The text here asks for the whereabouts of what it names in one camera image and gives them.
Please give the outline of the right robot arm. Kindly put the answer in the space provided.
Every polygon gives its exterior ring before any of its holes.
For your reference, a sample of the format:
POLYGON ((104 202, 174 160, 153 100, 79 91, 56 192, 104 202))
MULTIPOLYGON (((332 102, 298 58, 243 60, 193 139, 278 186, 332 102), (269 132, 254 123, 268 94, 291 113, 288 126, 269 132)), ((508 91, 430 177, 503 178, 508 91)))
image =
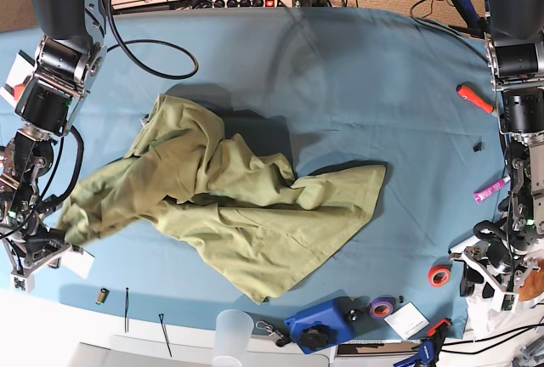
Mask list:
POLYGON ((78 252, 44 218, 75 188, 84 143, 73 126, 106 56, 103 0, 32 0, 43 36, 33 57, 19 52, 2 97, 23 125, 1 149, 1 241, 12 264, 10 284, 30 292, 35 273, 57 268, 78 252), (65 136, 76 140, 76 161, 66 190, 48 195, 40 177, 54 177, 65 136))

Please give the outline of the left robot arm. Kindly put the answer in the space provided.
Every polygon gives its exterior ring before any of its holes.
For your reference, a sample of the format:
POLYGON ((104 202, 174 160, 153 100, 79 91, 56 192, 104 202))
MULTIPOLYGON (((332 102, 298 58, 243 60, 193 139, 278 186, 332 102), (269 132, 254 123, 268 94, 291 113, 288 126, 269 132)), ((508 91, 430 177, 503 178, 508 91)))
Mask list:
POLYGON ((484 31, 510 190, 496 222, 450 252, 463 263, 460 294, 476 286, 497 312, 515 312, 520 290, 539 268, 529 251, 543 236, 543 0, 484 0, 484 31))

